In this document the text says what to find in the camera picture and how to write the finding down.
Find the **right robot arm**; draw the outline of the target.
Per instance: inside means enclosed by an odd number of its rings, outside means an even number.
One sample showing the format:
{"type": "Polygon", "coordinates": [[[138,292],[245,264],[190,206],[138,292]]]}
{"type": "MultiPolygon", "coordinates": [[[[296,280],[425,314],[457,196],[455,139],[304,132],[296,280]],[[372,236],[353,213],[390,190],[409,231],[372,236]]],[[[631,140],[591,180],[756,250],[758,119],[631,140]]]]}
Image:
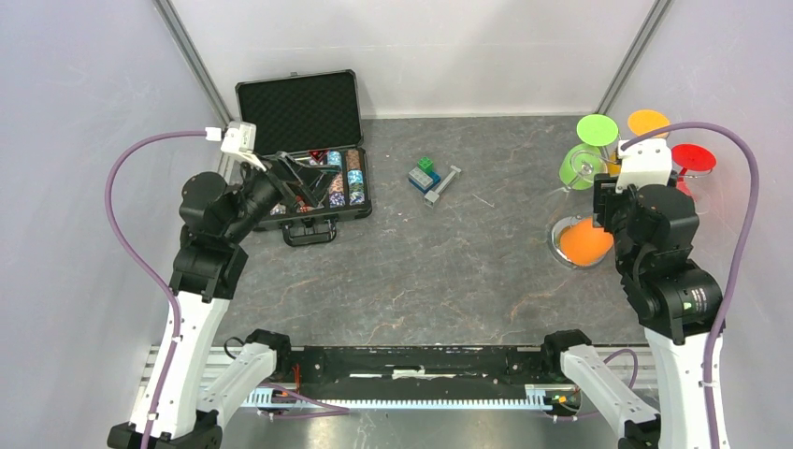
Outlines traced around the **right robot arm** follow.
{"type": "Polygon", "coordinates": [[[572,381],[610,425],[621,448],[725,448],[715,383],[724,297],[692,259],[694,200],[673,181],[621,187],[594,179],[593,220],[614,240],[615,267],[656,364],[657,407],[647,405],[598,358],[578,329],[546,336],[542,374],[572,381]]]}

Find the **orange wine glass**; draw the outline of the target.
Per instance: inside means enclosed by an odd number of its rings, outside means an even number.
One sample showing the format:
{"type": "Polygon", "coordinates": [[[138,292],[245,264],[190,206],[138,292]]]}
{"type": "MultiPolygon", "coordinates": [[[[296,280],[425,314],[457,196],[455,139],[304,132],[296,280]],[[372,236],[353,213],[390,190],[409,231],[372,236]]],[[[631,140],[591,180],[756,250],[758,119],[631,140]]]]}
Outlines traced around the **orange wine glass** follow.
{"type": "Polygon", "coordinates": [[[601,260],[613,246],[613,235],[594,226],[587,217],[569,227],[559,238],[559,249],[575,266],[589,267],[601,260]]]}

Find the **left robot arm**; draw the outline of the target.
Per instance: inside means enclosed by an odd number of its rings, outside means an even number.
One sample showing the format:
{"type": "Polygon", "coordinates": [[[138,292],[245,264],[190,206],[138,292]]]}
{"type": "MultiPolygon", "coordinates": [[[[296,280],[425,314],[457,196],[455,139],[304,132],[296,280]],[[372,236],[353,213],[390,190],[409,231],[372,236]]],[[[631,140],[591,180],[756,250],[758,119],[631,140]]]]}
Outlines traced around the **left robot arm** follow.
{"type": "Polygon", "coordinates": [[[258,329],[207,388],[199,387],[248,260],[241,242],[278,204],[318,206],[339,173],[337,166],[312,166],[280,152],[254,161],[240,185],[210,171],[183,185],[180,249],[170,280],[155,279],[169,302],[163,346],[143,399],[128,422],[109,431],[108,447],[218,448],[257,385],[292,373],[288,337],[258,329]]]}

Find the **green wine glass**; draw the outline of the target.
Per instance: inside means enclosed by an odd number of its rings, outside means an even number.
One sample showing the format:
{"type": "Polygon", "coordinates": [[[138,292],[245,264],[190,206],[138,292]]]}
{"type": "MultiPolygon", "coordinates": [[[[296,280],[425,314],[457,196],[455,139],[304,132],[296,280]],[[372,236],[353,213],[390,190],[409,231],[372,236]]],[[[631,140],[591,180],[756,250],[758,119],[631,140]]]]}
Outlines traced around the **green wine glass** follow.
{"type": "Polygon", "coordinates": [[[595,177],[608,174],[613,165],[609,147],[620,136],[615,120],[603,114],[583,116],[576,124],[580,142],[563,158],[558,177],[568,191],[582,191],[593,186],[595,177]]]}

